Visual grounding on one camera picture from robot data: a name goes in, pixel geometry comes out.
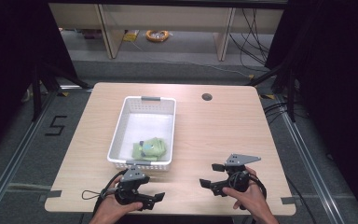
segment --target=black cable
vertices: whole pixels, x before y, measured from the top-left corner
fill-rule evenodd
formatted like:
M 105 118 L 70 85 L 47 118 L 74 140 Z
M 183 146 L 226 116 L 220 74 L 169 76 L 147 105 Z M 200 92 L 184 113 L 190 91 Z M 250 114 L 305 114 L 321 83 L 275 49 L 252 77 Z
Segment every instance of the black cable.
M 261 64 L 264 65 L 264 62 L 263 62 L 261 59 L 257 58 L 256 56 L 254 56 L 253 53 L 249 52 L 247 49 L 245 49 L 245 48 L 243 47 L 246 42 L 244 42 L 242 45 L 240 45 L 240 44 L 234 39 L 234 37 L 233 37 L 231 34 L 229 34 L 229 36 L 231 37 L 232 41 L 233 41 L 234 44 L 237 46 L 237 48 L 240 49 L 241 52 L 246 53 L 247 55 L 249 55 L 249 57 L 253 58 L 253 59 L 254 59 L 255 61 L 257 61 L 258 63 L 261 63 Z
M 95 194 L 94 196 L 92 196 L 92 197 L 89 197 L 89 198 L 85 198 L 84 197 L 84 193 L 86 193 L 86 192 L 89 192 L 89 193 L 93 193 L 93 194 Z M 95 192 L 95 191 L 91 191 L 91 190 L 83 190 L 83 192 L 81 193 L 81 198 L 83 199 L 83 200 L 90 200 L 90 199 L 93 199 L 93 198 L 96 198 L 96 197 L 98 197 L 98 196 L 100 196 L 100 193 L 99 192 Z
M 275 119 L 277 119 L 280 115 L 282 115 L 282 114 L 285 113 L 285 112 L 287 112 L 287 110 L 278 112 L 279 115 L 275 116 L 275 118 L 273 118 L 273 119 L 268 123 L 268 125 L 270 125 Z
M 259 61 L 260 59 L 257 58 L 257 57 L 255 57 L 251 52 L 247 51 L 246 49 L 243 49 L 243 48 L 241 47 L 241 45 L 240 45 L 239 43 L 237 43 L 237 41 L 234 39 L 234 37 L 233 37 L 231 34 L 229 34 L 229 36 L 231 37 L 232 41 L 233 41 L 234 44 L 237 46 L 237 48 L 240 50 L 240 62 L 241 62 L 242 66 L 243 66 L 244 68 L 247 68 L 247 69 L 253 70 L 253 71 L 257 71 L 257 72 L 267 72 L 267 71 L 265 71 L 265 70 L 259 70 L 259 69 L 255 69 L 255 68 L 251 68 L 251 67 L 246 66 L 246 65 L 243 63 L 243 61 L 242 61 L 242 53 L 243 53 L 243 52 L 245 52 L 246 54 L 248 54 L 251 58 L 253 58 L 253 59 L 256 60 L 256 61 Z
M 243 14 L 243 17 L 245 18 L 246 20 L 246 23 L 248 24 L 248 27 L 249 27 L 249 33 L 252 34 L 253 38 L 255 39 L 257 45 L 259 46 L 259 48 L 255 47 L 256 49 L 260 50 L 260 53 L 264 59 L 264 61 L 267 59 L 266 55 L 265 55 L 265 51 L 263 50 L 264 49 L 268 49 L 266 48 L 264 45 L 262 45 L 260 43 L 260 40 L 258 38 L 258 32 L 257 32 L 257 25 L 256 25 L 256 22 L 255 22 L 255 15 L 256 15 L 256 9 L 254 8 L 254 16 L 253 16 L 253 21 L 252 21 L 252 25 L 251 23 L 248 21 L 247 17 L 246 17 L 246 14 L 245 14 L 245 11 L 244 9 L 242 9 L 242 14 Z
M 286 177 L 287 182 L 289 182 L 289 184 L 293 187 L 293 189 L 296 191 L 296 193 L 298 194 L 298 197 L 300 197 L 301 202 L 305 205 L 305 207 L 307 208 L 308 213 L 310 214 L 310 218 L 312 218 L 312 222 L 314 224 L 316 224 L 316 219 L 313 216 L 312 212 L 310 211 L 310 208 L 308 207 L 307 203 L 305 202 L 303 196 L 301 195 L 300 191 L 296 188 L 295 184 L 292 182 L 292 180 L 290 180 L 290 178 L 287 175 L 284 175 Z
M 91 190 L 87 190 L 87 189 L 83 190 L 83 192 L 81 193 L 81 198 L 83 200 L 90 200 L 90 199 L 97 198 L 98 196 L 104 194 L 109 189 L 109 187 L 113 183 L 113 181 L 115 181 L 115 179 L 118 178 L 120 175 L 124 175 L 127 171 L 128 171 L 128 169 L 122 170 L 122 171 L 118 172 L 115 176 L 113 176 L 113 178 L 109 181 L 109 183 L 106 185 L 106 187 L 100 193 L 91 191 Z M 84 193 L 86 193 L 86 192 L 93 193 L 93 194 L 95 194 L 95 196 L 85 198 Z
M 252 36 L 254 37 L 254 39 L 256 40 L 256 42 L 257 42 L 257 44 L 258 44 L 258 46 L 259 46 L 259 48 L 260 49 L 262 49 L 262 48 L 264 48 L 264 49 L 266 49 L 267 51 L 269 50 L 269 48 L 267 48 L 267 47 L 265 47 L 264 45 L 262 45 L 261 43 L 260 43 L 260 41 L 259 41 L 259 39 L 258 39 L 258 32 L 257 32 L 257 24 L 256 24 L 256 22 L 255 22 L 255 15 L 256 15 L 256 12 L 257 12 L 257 9 L 256 8 L 254 8 L 254 16 L 253 16 L 253 22 L 252 23 L 254 23 L 255 24 L 255 31 L 256 31 L 256 35 L 255 35 L 255 32 L 253 32 L 253 25 L 252 26 L 250 26 L 250 31 L 251 31 L 251 33 L 252 33 Z M 247 17 L 246 17 L 246 15 L 245 15 L 245 11 L 242 9 L 242 14 L 243 14 L 243 16 L 244 16 L 244 18 L 246 19 L 246 22 L 248 23 L 248 25 L 250 25 L 250 23 L 249 23 L 249 21 L 248 21 L 248 19 L 247 19 Z

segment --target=yellow object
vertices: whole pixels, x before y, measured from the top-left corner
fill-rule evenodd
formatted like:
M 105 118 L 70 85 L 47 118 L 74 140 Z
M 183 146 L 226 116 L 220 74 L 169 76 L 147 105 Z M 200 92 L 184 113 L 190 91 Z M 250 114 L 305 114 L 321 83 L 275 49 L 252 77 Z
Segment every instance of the yellow object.
M 139 30 L 129 30 L 126 34 L 123 36 L 124 41 L 135 41 L 136 36 L 138 36 Z
M 168 31 L 152 31 L 146 32 L 146 39 L 152 42 L 163 42 L 170 36 Z

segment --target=tape mark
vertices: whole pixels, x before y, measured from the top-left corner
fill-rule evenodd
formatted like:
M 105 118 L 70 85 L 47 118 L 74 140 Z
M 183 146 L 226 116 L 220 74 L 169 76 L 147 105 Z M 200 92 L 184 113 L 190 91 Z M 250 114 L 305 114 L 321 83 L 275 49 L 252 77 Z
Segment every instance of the tape mark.
M 53 121 L 50 123 L 50 128 L 58 128 L 60 131 L 58 133 L 45 133 L 45 136 L 60 136 L 65 125 L 55 125 L 56 119 L 66 119 L 67 116 L 55 116 Z

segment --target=aluminum rail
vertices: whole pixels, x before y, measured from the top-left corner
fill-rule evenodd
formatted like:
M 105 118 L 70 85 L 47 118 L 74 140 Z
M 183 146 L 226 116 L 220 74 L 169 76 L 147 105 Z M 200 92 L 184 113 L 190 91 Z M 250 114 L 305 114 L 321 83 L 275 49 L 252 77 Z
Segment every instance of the aluminum rail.
M 278 103 L 283 103 L 284 100 L 280 95 L 277 95 Z M 293 140 L 295 141 L 296 148 L 302 161 L 304 162 L 305 168 L 310 175 L 310 180 L 312 181 L 313 187 L 315 187 L 316 192 L 321 199 L 322 205 L 324 206 L 324 210 L 326 211 L 327 216 L 330 219 L 331 223 L 345 223 L 339 209 L 337 207 L 337 203 L 334 200 L 333 196 L 330 193 L 330 190 L 324 183 L 324 179 L 321 176 L 321 173 L 316 166 L 315 161 L 310 155 L 310 151 L 305 144 L 300 131 L 298 130 L 296 124 L 292 122 L 287 113 L 283 113 L 283 120 L 286 123 L 287 129 L 289 133 L 292 135 Z

